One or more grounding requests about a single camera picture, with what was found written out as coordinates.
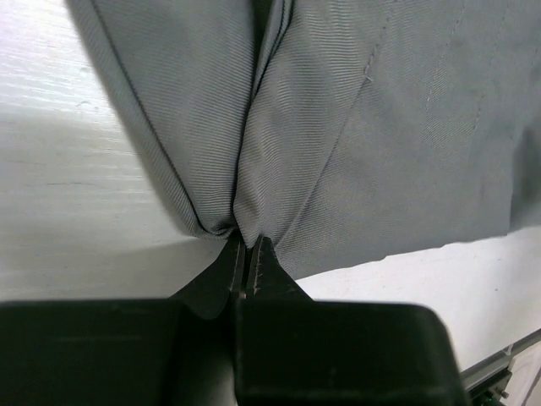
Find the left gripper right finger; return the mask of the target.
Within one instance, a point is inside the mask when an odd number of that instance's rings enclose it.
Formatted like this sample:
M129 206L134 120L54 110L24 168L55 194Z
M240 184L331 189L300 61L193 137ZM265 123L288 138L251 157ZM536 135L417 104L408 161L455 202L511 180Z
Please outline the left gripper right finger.
M447 330L415 304L316 301L253 247L234 306L241 405L467 405Z

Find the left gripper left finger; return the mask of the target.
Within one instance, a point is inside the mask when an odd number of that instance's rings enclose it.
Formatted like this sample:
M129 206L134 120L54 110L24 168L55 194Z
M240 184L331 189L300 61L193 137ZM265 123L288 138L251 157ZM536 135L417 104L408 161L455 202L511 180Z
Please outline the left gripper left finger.
M4 405L234 405L227 309L245 247L166 299L1 306Z

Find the grey pleated skirt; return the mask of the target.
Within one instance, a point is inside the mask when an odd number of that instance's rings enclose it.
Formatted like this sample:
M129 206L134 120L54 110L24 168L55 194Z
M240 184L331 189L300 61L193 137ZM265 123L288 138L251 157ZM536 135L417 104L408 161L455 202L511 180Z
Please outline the grey pleated skirt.
M199 238L295 278L540 222L537 1L72 1Z

